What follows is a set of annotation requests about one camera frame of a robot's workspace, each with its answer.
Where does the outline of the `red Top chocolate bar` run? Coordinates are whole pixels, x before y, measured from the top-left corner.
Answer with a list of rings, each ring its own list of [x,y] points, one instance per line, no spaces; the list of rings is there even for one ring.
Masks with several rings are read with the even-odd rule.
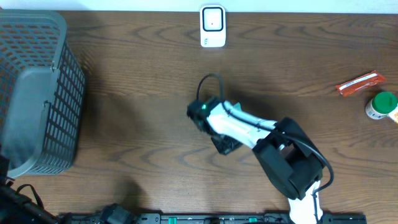
[[[347,81],[340,85],[336,85],[335,88],[343,97],[346,97],[358,92],[359,90],[377,85],[385,81],[386,78],[379,72],[374,70],[353,80]]]

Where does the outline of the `green lid jar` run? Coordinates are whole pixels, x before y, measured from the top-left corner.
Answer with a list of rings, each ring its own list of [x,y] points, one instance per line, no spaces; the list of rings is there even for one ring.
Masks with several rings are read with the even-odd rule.
[[[378,93],[365,107],[365,113],[371,119],[383,119],[397,108],[397,97],[390,92]]]

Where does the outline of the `mint Zappy wipes pack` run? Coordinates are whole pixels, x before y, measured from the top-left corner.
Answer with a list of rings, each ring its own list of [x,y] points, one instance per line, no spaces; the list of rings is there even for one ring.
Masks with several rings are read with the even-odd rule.
[[[236,103],[234,106],[234,109],[241,111],[241,104],[240,103]]]

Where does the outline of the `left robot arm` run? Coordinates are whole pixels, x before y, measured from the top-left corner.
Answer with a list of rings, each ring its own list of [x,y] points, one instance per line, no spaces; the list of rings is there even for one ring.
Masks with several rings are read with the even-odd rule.
[[[56,224],[59,219],[44,210],[42,201],[33,186],[25,184],[17,190],[11,188],[14,179],[8,177],[9,160],[1,156],[1,224]],[[37,203],[20,193],[30,187]]]

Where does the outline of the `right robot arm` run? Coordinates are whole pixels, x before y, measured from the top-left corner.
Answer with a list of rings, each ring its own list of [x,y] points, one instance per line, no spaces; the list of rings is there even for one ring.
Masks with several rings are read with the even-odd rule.
[[[187,116],[207,133],[219,154],[228,155],[245,145],[254,153],[273,186],[289,200],[292,223],[321,223],[320,181],[331,166],[292,119],[257,118],[220,98],[193,100]]]

